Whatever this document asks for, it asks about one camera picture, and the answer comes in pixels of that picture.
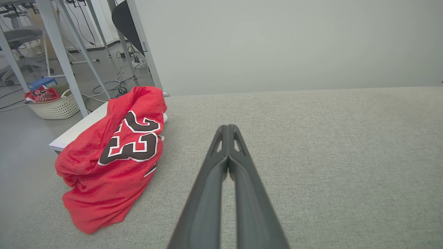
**gray floor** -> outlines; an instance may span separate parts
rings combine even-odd
[[[126,63],[125,59],[117,59],[115,54],[122,51],[121,45],[117,44],[110,48],[113,57],[110,59],[105,51],[90,52],[90,57],[100,59],[94,66],[103,82],[115,80],[115,73],[118,68]],[[83,60],[80,54],[74,54],[79,60]],[[62,74],[58,61],[50,61],[51,68],[55,74]],[[81,93],[92,95],[92,89],[98,86],[92,70],[87,63],[72,66]],[[130,75],[127,66],[122,70],[125,75]],[[28,83],[36,81],[46,72],[29,73],[26,69],[23,76]],[[148,75],[148,68],[137,69],[137,76]],[[10,77],[16,84],[18,80],[15,76]],[[66,84],[65,78],[57,78],[59,84]],[[141,86],[153,86],[152,78],[139,78]],[[116,82],[106,84],[110,89],[116,86]],[[135,84],[129,81],[125,87],[132,89]],[[20,86],[0,87],[0,96],[21,89]],[[23,91],[12,93],[0,98],[0,107],[23,100]],[[104,94],[96,98],[107,100]],[[102,103],[90,100],[87,106],[94,110]],[[27,211],[27,207],[37,197],[37,194],[45,187],[49,177],[55,173],[54,162],[57,154],[51,151],[48,144],[67,129],[81,120],[78,112],[71,118],[65,120],[44,120],[38,117],[27,106],[21,106],[7,112],[0,112],[0,237],[10,229],[17,219]]]

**table surface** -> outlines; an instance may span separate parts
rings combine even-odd
[[[52,143],[49,144],[49,147],[58,152],[62,151],[70,142],[74,141],[78,135],[80,135],[80,133],[85,131],[91,125],[95,124],[100,119],[104,118],[106,116],[107,108],[107,102],[102,104],[88,116],[80,120],[73,127],[52,141]]]
[[[123,222],[92,235],[47,188],[0,248],[166,248],[217,128],[236,124],[292,248],[443,248],[443,87],[172,96],[162,155]],[[236,248],[234,182],[221,248]]]

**power strip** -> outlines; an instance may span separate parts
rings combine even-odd
[[[148,65],[146,64],[146,62],[144,62],[143,59],[139,59],[139,60],[140,60],[140,62],[132,61],[132,66],[133,66],[133,67],[137,67],[137,68],[144,68],[144,67],[148,66]]]

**basket handle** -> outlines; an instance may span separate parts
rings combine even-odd
[[[65,94],[67,94],[67,93],[70,92],[70,91],[71,91],[71,89],[66,90],[66,91],[60,96],[60,98],[66,97]]]

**red cloth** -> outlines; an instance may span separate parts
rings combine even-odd
[[[140,197],[163,151],[165,111],[162,90],[135,87],[60,153],[55,169],[72,187],[62,199],[81,231],[123,221]]]
[[[39,86],[37,90],[25,93],[25,99],[30,98],[35,102],[44,102],[49,100],[54,100],[60,98],[60,95],[54,88],[45,88],[44,86]]]

